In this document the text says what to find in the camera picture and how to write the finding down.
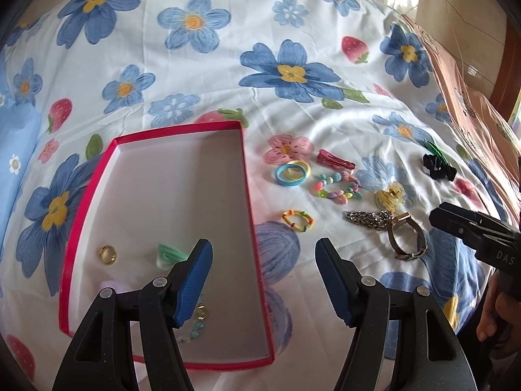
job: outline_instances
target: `black scrunchie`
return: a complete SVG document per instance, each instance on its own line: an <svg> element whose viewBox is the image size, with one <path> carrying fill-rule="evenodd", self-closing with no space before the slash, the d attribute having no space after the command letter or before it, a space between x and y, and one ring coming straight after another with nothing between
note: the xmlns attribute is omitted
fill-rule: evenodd
<svg viewBox="0 0 521 391"><path fill-rule="evenodd" d="M429 170L429 176L433 179L447 178L453 181L458 172L456 168L444 163L444 161L433 154L424 154L424 166Z"/></svg>

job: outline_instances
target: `yellow bracelet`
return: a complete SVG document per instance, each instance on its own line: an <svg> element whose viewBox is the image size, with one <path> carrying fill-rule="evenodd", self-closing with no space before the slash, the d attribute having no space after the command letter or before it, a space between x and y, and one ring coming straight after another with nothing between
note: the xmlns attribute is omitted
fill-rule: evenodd
<svg viewBox="0 0 521 391"><path fill-rule="evenodd" d="M301 217L306 221L306 224L304 226L297 225L295 222L291 222L291 220L288 219L288 216ZM314 219L303 210L286 210L284 213L282 213L282 220L290 228L298 232L306 232L307 230L311 229L313 223L315 222Z"/></svg>

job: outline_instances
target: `pink box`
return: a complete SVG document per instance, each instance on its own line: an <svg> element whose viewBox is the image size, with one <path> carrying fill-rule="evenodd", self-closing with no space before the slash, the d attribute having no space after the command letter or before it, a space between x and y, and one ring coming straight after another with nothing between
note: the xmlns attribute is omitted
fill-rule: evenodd
<svg viewBox="0 0 521 391"><path fill-rule="evenodd" d="M187 369L231 371L273 363L255 241L240 122L152 129L113 139L85 191L67 245L59 327L72 336L108 282L141 289L166 274L155 265L162 243L189 253L199 238L214 248L202 292L209 312L201 336L179 344ZM104 245L116 249L107 266ZM192 321L180 331L185 336ZM144 362L139 324L134 360Z"/></svg>

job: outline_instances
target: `bed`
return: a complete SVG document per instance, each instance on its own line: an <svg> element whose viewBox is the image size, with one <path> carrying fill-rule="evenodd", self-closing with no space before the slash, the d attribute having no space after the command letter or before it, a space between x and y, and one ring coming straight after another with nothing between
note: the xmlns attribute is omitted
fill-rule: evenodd
<svg viewBox="0 0 521 391"><path fill-rule="evenodd" d="M177 124L243 126L277 353L261 369L192 371L195 389L334 388L353 331L335 316L314 260L322 237L362 275L427 286L460 330L492 270L428 215L446 201L518 224L519 149L506 123L481 121L479 95L452 85L457 70L439 47L373 0L68 0L15 28L0 53L1 333L35 387L51 389L70 342L58 322L63 258L99 155L116 137ZM453 182L429 177L425 142L457 168ZM316 195L317 176L328 173L316 164L320 149L356 164L362 199ZM275 168L291 160L309 162L314 179L277 185ZM342 217L380 210L374 193L393 182L429 245L415 261L397 260L385 234ZM313 216L313 228L283 224L289 209ZM416 246L413 234L401 239ZM101 286L95 272L91 281ZM396 337L391 324L379 389Z"/></svg>

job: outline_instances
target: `tiled floor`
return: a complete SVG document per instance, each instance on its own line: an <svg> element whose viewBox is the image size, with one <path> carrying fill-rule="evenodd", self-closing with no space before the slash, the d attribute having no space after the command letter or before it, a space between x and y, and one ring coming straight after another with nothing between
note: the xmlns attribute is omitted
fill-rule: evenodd
<svg viewBox="0 0 521 391"><path fill-rule="evenodd" d="M23 15L32 21L62 0L35 0ZM490 97L496 82L506 31L506 15L495 0L377 0L395 7L439 41L461 65L458 39L468 85Z"/></svg>

